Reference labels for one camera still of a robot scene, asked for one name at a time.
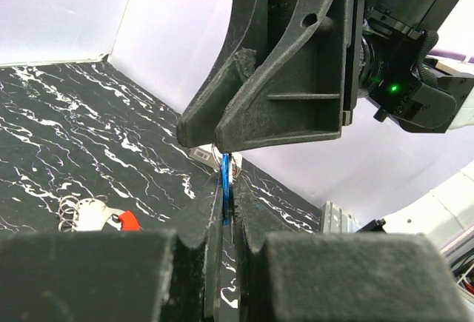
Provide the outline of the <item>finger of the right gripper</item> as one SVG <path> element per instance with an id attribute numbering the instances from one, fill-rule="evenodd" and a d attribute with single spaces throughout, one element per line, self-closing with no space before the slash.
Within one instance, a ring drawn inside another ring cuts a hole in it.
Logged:
<path id="1" fill-rule="evenodd" d="M 268 0 L 233 0 L 220 53 L 176 126 L 180 145 L 194 148 L 216 140 L 227 105 L 267 55 Z"/>

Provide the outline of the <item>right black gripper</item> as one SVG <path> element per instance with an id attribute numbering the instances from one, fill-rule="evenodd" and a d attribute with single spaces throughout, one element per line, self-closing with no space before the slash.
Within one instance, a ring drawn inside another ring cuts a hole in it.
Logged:
<path id="1" fill-rule="evenodd" d="M 339 138 L 357 103 L 374 0 L 268 0 L 267 55 L 216 127 L 222 152 Z"/>

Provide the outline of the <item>blue key tag with key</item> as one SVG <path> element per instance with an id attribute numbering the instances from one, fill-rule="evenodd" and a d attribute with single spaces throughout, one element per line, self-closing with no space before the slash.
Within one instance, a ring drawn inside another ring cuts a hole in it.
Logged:
<path id="1" fill-rule="evenodd" d="M 230 193 L 231 193 L 231 182 L 233 176 L 233 167 L 231 163 L 231 154 L 224 153 L 221 160 L 221 184 L 223 191 L 223 224 L 225 226 L 230 225 Z"/>

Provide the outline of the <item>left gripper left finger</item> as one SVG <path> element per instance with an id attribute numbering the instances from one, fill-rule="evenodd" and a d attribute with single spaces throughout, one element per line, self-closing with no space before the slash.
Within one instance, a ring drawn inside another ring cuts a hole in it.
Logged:
<path id="1" fill-rule="evenodd" d="M 1 240 L 3 321 L 217 321 L 220 178 L 152 231 Z"/>

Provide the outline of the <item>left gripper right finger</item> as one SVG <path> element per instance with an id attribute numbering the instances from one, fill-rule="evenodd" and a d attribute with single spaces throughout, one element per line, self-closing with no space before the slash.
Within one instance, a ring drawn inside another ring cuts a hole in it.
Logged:
<path id="1" fill-rule="evenodd" d="M 467 321 L 436 247 L 423 235 L 296 232 L 233 187 L 241 321 Z"/>

